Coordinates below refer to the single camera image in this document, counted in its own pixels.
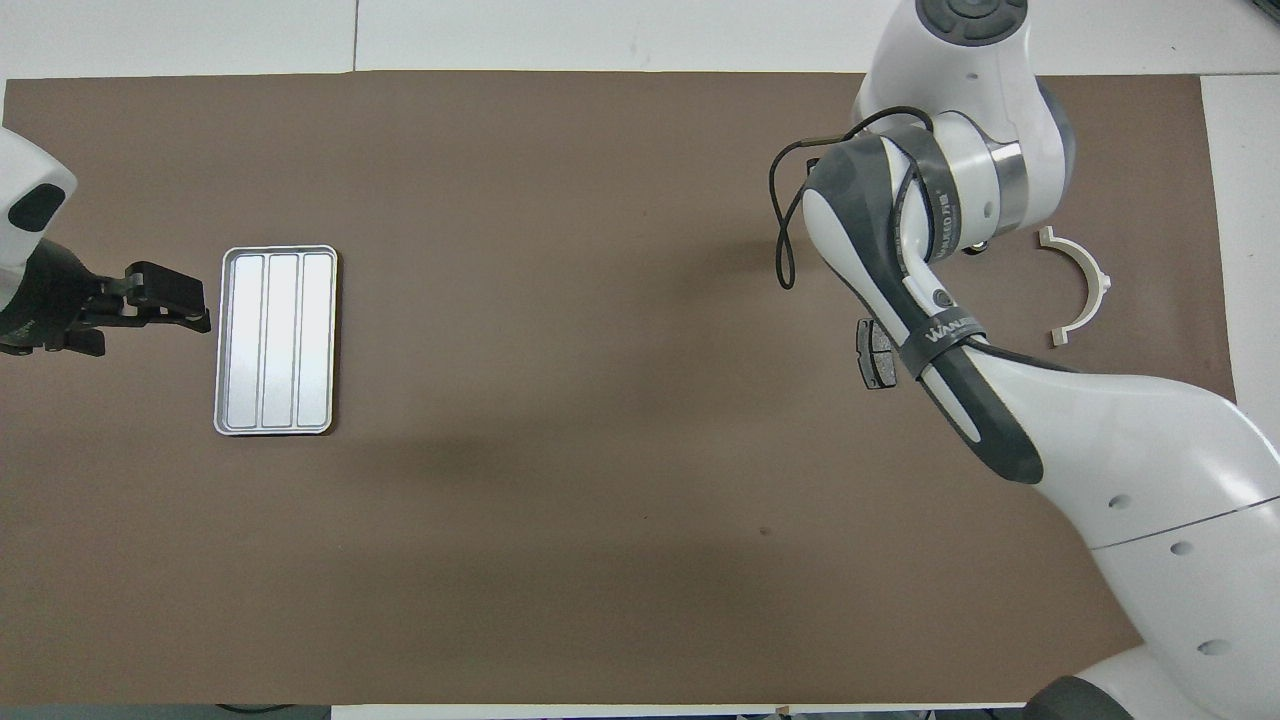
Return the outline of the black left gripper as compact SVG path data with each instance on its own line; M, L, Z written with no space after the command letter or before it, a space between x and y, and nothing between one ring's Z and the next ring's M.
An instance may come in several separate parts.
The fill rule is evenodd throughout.
M4 351L106 354L102 327L127 327L123 299L108 292L111 278L96 275L68 249L41 240L1 313ZM211 331L201 279L148 261L125 269L125 301L146 324Z

